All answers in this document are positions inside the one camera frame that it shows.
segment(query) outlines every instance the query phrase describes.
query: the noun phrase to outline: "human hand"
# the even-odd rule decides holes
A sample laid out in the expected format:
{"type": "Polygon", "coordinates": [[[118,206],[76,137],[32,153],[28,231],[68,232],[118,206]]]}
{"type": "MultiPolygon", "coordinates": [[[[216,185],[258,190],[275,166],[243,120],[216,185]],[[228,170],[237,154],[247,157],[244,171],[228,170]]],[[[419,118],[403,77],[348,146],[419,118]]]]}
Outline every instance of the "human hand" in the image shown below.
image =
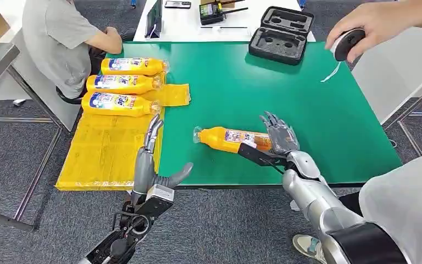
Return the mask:
{"type": "Polygon", "coordinates": [[[413,26],[417,19],[413,9],[409,1],[361,4],[332,28],[325,48],[330,49],[343,32],[363,28],[366,37],[353,46],[347,56],[347,60],[353,62],[366,50],[413,26]]]}
{"type": "Polygon", "coordinates": [[[118,34],[117,29],[115,27],[107,26],[104,30],[104,33],[109,34],[110,32],[118,34]]]}

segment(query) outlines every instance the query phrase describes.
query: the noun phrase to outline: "orange bottle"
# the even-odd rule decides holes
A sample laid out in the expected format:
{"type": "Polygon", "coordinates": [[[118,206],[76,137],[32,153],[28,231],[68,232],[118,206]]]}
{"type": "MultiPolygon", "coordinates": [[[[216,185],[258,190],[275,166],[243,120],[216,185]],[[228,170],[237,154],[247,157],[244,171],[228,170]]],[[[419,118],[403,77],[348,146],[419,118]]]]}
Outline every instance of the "orange bottle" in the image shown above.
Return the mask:
{"type": "Polygon", "coordinates": [[[104,59],[101,63],[101,72],[105,75],[140,74],[151,76],[168,71],[169,63],[166,60],[153,58],[104,59]]]}
{"type": "Polygon", "coordinates": [[[233,130],[221,126],[210,129],[201,129],[197,126],[193,130],[193,142],[205,143],[216,150],[238,153],[240,143],[243,141],[256,144],[259,150],[271,149],[271,140],[265,133],[233,130]]]}
{"type": "Polygon", "coordinates": [[[143,75],[91,75],[86,80],[86,90],[113,94],[144,94],[161,88],[161,77],[143,75]]]}
{"type": "Polygon", "coordinates": [[[157,114],[161,110],[158,102],[148,101],[140,96],[105,92],[88,92],[83,96],[81,106],[85,113],[109,116],[139,117],[157,114]]]}

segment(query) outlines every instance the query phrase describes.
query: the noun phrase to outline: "gray carpet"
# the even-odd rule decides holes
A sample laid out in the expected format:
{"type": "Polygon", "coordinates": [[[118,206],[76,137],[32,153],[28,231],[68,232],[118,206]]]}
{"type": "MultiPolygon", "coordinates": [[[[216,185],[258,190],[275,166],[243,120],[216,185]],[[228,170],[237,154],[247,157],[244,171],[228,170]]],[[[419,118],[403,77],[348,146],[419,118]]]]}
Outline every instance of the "gray carpet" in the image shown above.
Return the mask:
{"type": "MultiPolygon", "coordinates": [[[[325,39],[329,28],[359,3],[309,0],[306,11],[316,15],[315,37],[325,39]]],[[[100,29],[110,25],[120,31],[135,27],[142,7],[132,10],[128,0],[76,0],[76,5],[100,29]]],[[[41,111],[31,101],[21,108],[0,101],[2,114],[40,116],[41,111]]],[[[422,139],[422,118],[406,123],[422,139]]],[[[50,124],[0,124],[1,213],[14,214],[54,130],[50,124]]],[[[416,158],[398,127],[387,134],[397,141],[404,162],[416,158]]],[[[61,192],[53,187],[70,141],[71,135],[63,135],[57,143],[24,214],[38,231],[0,225],[0,264],[76,263],[108,233],[125,192],[61,192]]],[[[291,246],[291,236],[312,230],[300,213],[290,210],[290,198],[282,190],[180,190],[175,201],[131,263],[315,263],[291,246]]]]}

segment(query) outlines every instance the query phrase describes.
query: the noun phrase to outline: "green table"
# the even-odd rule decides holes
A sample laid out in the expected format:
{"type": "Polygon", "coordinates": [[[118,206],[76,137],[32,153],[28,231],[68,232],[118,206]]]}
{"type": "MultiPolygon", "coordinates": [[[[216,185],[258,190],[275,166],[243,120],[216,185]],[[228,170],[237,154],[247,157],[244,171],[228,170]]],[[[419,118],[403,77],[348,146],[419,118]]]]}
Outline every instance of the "green table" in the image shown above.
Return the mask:
{"type": "Polygon", "coordinates": [[[265,132],[271,111],[293,126],[303,151],[326,180],[364,183],[401,165],[347,66],[336,66],[324,43],[309,43],[301,64],[290,66],[248,54],[246,42],[127,42],[123,54],[154,57],[171,66],[168,83],[190,84],[189,106],[166,109],[159,174],[195,164],[182,186],[243,187],[281,184],[281,175],[234,154],[192,142],[193,128],[265,132]]]}

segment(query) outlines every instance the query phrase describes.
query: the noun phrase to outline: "black foam case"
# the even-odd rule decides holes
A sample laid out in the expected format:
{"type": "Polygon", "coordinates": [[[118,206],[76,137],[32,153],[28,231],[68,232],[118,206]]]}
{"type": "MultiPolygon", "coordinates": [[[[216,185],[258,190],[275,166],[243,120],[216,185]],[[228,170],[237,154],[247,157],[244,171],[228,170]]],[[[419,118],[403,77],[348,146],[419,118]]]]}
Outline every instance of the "black foam case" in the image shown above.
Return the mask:
{"type": "Polygon", "coordinates": [[[313,21],[314,15],[310,13],[269,7],[248,44],[248,51],[257,57],[297,65],[305,53],[313,21]]]}

